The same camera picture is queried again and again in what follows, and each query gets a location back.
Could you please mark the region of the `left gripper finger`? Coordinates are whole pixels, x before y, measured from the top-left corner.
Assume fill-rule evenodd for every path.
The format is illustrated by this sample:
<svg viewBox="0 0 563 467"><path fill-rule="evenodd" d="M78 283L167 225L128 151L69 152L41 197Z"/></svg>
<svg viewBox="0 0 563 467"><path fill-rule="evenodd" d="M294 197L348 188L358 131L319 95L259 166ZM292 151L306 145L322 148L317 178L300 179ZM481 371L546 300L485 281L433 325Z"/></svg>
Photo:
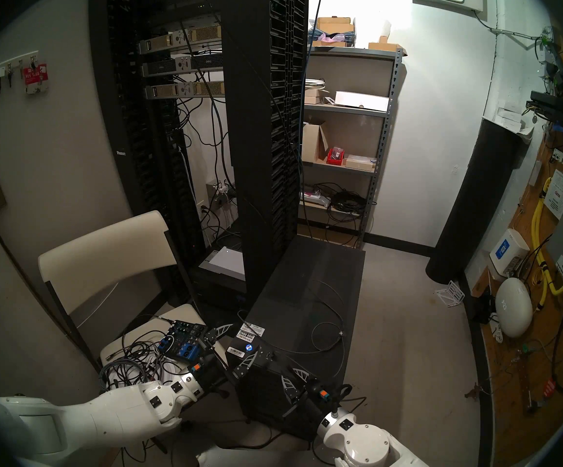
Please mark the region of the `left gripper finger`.
<svg viewBox="0 0 563 467"><path fill-rule="evenodd" d="M237 367L233 369L233 376L237 380L242 380L251 369L251 366L254 364L255 360L258 358L259 350L254 350L254 352L245 357L241 363Z"/></svg>
<svg viewBox="0 0 563 467"><path fill-rule="evenodd" d="M226 334L228 333L231 334L233 328L234 328L234 323L224 324L222 326L210 328L206 332L206 343L213 346L222 337L226 336Z"/></svg>

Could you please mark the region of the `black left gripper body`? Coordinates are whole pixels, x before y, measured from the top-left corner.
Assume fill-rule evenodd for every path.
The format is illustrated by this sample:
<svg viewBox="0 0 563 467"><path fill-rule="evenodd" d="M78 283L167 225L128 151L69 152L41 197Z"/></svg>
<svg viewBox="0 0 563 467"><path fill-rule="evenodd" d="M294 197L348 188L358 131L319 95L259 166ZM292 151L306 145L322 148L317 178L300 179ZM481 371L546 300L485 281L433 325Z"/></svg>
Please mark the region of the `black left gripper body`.
<svg viewBox="0 0 563 467"><path fill-rule="evenodd" d="M189 339L187 387L195 398L218 392L225 383L238 384L238 374L218 352L217 343L217 339Z"/></svg>

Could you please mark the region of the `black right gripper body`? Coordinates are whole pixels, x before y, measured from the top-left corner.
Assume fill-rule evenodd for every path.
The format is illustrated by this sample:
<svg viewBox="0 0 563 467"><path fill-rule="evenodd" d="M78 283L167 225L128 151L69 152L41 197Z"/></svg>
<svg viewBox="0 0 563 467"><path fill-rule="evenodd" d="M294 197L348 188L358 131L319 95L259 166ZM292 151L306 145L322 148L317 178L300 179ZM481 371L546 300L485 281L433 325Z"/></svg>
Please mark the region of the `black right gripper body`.
<svg viewBox="0 0 563 467"><path fill-rule="evenodd" d="M350 384L329 387L320 380L316 380L313 384L295 385L295 387L297 388L297 402L294 405L290 404L289 409L283 413L283 418L287 418L296 410L308 418L325 418L328 415L332 418L344 416L345 413L339 413L340 404L352 391Z"/></svg>

